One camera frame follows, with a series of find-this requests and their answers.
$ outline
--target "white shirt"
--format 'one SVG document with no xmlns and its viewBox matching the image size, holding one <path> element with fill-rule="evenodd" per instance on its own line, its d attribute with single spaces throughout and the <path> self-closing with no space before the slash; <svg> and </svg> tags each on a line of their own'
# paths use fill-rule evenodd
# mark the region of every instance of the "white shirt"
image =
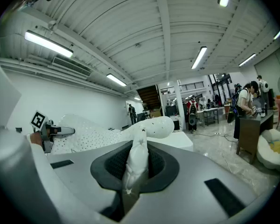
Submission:
<svg viewBox="0 0 280 224">
<path fill-rule="evenodd" d="M 237 105 L 238 106 L 241 106 L 241 103 L 242 103 L 242 99 L 245 98 L 246 99 L 246 102 L 245 102 L 245 105 L 248 106 L 248 102 L 251 101 L 252 102 L 252 95 L 251 93 L 247 90 L 247 89 L 243 89 L 239 96 L 238 96 L 238 103 Z"/>
</svg>

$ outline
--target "white round chair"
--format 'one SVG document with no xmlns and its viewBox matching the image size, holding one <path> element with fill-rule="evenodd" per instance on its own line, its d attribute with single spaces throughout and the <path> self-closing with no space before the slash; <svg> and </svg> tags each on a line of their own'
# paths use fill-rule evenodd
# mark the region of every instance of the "white round chair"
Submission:
<svg viewBox="0 0 280 224">
<path fill-rule="evenodd" d="M 270 143 L 275 141 L 280 141 L 279 131 L 270 129 L 262 132 L 258 140 L 256 156 L 266 168 L 280 171 L 280 154 L 270 147 Z"/>
</svg>

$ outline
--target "white perforated panel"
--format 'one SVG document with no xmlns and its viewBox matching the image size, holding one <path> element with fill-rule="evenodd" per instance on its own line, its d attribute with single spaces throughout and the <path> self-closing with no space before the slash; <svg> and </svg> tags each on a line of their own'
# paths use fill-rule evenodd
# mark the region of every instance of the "white perforated panel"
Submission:
<svg viewBox="0 0 280 224">
<path fill-rule="evenodd" d="M 58 126 L 72 127 L 76 132 L 72 135 L 54 137 L 52 154 L 81 152 L 130 141 L 134 138 L 135 129 L 139 127 L 145 127 L 147 136 L 153 138 L 166 138 L 174 130 L 173 121 L 169 117 L 146 119 L 124 131 L 112 132 L 83 117 L 67 114 L 61 118 Z"/>
</svg>

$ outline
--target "backpack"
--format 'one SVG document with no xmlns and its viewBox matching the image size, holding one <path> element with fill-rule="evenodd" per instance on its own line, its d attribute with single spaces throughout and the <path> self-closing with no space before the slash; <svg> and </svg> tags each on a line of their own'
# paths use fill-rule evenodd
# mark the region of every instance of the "backpack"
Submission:
<svg viewBox="0 0 280 224">
<path fill-rule="evenodd" d="M 196 104 L 197 104 L 196 101 L 195 101 L 194 103 L 191 104 L 191 106 L 190 106 L 190 111 L 189 111 L 190 114 L 196 114 L 196 110 L 197 110 Z"/>
<path fill-rule="evenodd" d="M 264 81 L 264 82 L 262 83 L 261 88 L 262 88 L 262 91 L 263 91 L 264 93 L 267 93 L 267 92 L 270 90 L 269 85 L 268 85 L 268 83 L 267 83 L 266 81 Z"/>
<path fill-rule="evenodd" d="M 235 115 L 237 116 L 243 116 L 243 110 L 237 106 L 238 103 L 238 97 L 239 97 L 240 92 L 235 93 L 232 98 L 231 98 L 231 105 L 229 108 L 229 113 L 228 113 L 228 118 L 227 118 L 227 123 L 231 123 L 235 119 Z"/>
</svg>

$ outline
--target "black slot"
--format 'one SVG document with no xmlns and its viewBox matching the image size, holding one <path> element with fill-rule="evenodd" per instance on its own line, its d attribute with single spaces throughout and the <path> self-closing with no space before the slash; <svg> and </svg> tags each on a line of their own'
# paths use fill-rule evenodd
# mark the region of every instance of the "black slot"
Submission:
<svg viewBox="0 0 280 224">
<path fill-rule="evenodd" d="M 229 217 L 245 208 L 241 201 L 219 179 L 210 179 L 204 183 Z"/>
<path fill-rule="evenodd" d="M 64 161 L 60 161 L 60 162 L 53 162 L 51 163 L 51 166 L 53 169 L 55 168 L 61 168 L 70 164 L 73 164 L 74 162 L 72 160 L 64 160 Z"/>
</svg>

